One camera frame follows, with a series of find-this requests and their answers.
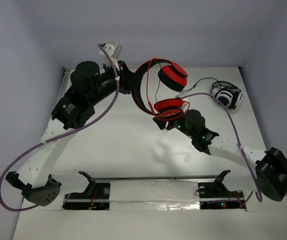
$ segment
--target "black headphones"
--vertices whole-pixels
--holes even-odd
[[[242,91],[227,81],[214,82],[210,94],[230,109],[238,109],[244,100]]]
[[[145,73],[156,64],[169,64],[163,66],[159,72],[158,77],[160,81],[165,84],[171,90],[176,92],[181,92],[187,85],[188,74],[185,70],[173,61],[162,58],[153,58],[149,61],[143,63],[137,70],[136,74],[143,77]],[[182,110],[183,104],[186,102],[180,98],[170,98],[159,102],[156,102],[153,106],[150,102],[150,110],[145,106],[142,96],[141,96],[141,81],[136,85],[136,87],[131,92],[133,101],[135,104],[145,113],[150,114],[158,118],[159,120],[169,121],[181,117],[184,112]]]

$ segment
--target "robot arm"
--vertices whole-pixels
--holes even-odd
[[[126,63],[116,58],[121,47],[117,44],[106,44],[104,48],[114,57],[113,64],[118,69],[119,92],[130,94],[142,80],[142,75],[131,72]],[[104,73],[100,74],[99,66],[92,61],[78,64],[70,76],[71,87],[59,100],[51,113],[41,142],[44,144],[32,152],[32,156],[17,171],[9,172],[6,180],[32,203],[47,206],[59,194],[69,193],[63,190],[61,183],[51,176],[51,170],[76,133],[58,139],[52,143],[46,140],[53,136],[67,134],[71,129],[82,128],[86,121],[95,114],[94,106],[116,91],[116,80],[113,69],[104,65]],[[161,130],[177,129],[189,138],[192,145],[200,152],[222,157],[247,167],[237,143],[228,141],[218,133],[206,128],[205,119],[197,110],[188,110],[181,117],[164,121],[157,117],[153,120]],[[244,147],[251,168],[261,191],[275,201],[281,201],[287,193],[287,159],[276,148],[269,151]],[[244,186],[243,190],[255,190],[253,186]]]

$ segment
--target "white table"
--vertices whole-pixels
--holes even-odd
[[[157,68],[152,69],[149,79],[152,102],[155,102],[158,85],[157,71]],[[186,71],[188,86],[205,77],[237,85],[244,94],[244,101],[238,111],[231,113],[241,142],[265,149],[238,68],[187,68]],[[212,83],[212,80],[201,81],[191,93],[209,93]],[[176,92],[160,84],[158,100],[175,95]],[[95,107],[96,114],[92,119],[108,106],[111,99],[112,95]],[[205,117],[207,128],[227,139],[235,139],[228,117],[217,103],[207,96],[190,97],[189,101],[191,109],[199,110]],[[233,176],[249,176],[249,171],[239,165],[198,152],[179,131],[160,131],[151,116],[136,107],[131,96],[121,94],[107,116],[71,140],[53,173],[73,176],[82,170],[94,178],[169,177],[218,175],[226,169],[230,169]],[[21,213],[13,239],[287,239],[286,198],[282,202],[273,202],[264,197],[263,203],[258,203],[253,197],[247,204],[247,211],[50,210],[55,204],[59,206],[60,200],[48,207]]]

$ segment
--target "gray wall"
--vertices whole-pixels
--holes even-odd
[[[278,5],[241,70],[266,147],[287,157],[287,0]]]
[[[279,0],[19,0],[65,67],[101,62],[97,44],[116,40],[120,59],[152,57],[188,66],[241,66]]]
[[[62,68],[17,3],[0,0],[0,174],[44,132],[62,80]],[[20,192],[4,183],[7,203],[21,207]],[[17,213],[0,206],[0,240],[12,239]]]

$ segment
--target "white headphones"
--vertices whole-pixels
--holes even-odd
[[[238,109],[244,100],[242,91],[227,81],[213,83],[210,94],[229,109]]]

